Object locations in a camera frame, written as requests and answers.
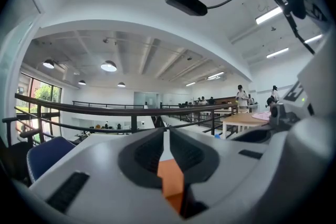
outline blue chair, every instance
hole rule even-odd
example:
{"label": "blue chair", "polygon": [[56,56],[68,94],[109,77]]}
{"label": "blue chair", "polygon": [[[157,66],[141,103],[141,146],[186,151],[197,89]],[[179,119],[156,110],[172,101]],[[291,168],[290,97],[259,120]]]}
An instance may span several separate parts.
{"label": "blue chair", "polygon": [[74,147],[75,145],[59,136],[31,148],[27,154],[31,182],[35,182]]}

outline wall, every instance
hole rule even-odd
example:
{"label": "wall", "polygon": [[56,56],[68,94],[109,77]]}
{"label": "wall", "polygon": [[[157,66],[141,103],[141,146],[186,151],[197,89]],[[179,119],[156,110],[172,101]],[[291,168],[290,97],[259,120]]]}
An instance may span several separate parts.
{"label": "wall", "polygon": [[249,89],[251,97],[259,103],[259,111],[266,111],[267,99],[271,96],[273,85],[278,87],[282,97],[298,80],[298,73],[312,59],[312,55],[306,50],[299,50],[294,53],[280,55],[268,59],[260,64],[251,67],[253,83]]}
{"label": "wall", "polygon": [[210,80],[204,81],[202,83],[197,83],[190,86],[192,88],[192,96],[194,100],[198,97],[204,96],[205,99],[213,98],[223,98],[236,96],[238,92],[238,85],[242,85],[246,93],[249,92],[248,84],[249,82],[237,74],[227,74],[227,79],[222,81]]}
{"label": "wall", "polygon": [[[87,85],[81,87],[74,101],[134,104],[135,92],[158,93],[163,104],[178,104],[192,99],[189,88],[137,74],[108,74],[103,78],[85,78],[85,81]],[[125,88],[117,87],[121,81],[126,84]]]}

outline tree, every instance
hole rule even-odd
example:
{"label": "tree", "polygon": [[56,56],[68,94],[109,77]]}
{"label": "tree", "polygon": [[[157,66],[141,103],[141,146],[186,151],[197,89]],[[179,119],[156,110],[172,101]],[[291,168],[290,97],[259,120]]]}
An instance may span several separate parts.
{"label": "tree", "polygon": [[[59,88],[54,87],[52,91],[52,102],[58,102],[59,99]],[[51,86],[43,85],[35,91],[35,98],[50,101]]]}

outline desk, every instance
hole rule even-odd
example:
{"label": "desk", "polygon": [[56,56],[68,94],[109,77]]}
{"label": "desk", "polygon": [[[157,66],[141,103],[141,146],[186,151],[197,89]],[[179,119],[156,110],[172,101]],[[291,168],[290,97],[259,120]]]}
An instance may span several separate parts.
{"label": "desk", "polygon": [[238,131],[241,127],[256,127],[266,124],[267,121],[255,119],[252,117],[252,113],[238,113],[223,119],[223,134],[226,138],[226,126],[234,125],[238,126]]}

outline orange component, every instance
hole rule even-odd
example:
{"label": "orange component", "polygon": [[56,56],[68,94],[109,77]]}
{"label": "orange component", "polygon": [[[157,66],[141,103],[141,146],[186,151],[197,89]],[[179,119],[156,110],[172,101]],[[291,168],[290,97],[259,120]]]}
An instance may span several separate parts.
{"label": "orange component", "polygon": [[158,176],[162,178],[162,194],[180,214],[184,191],[184,175],[174,159],[159,162]]}

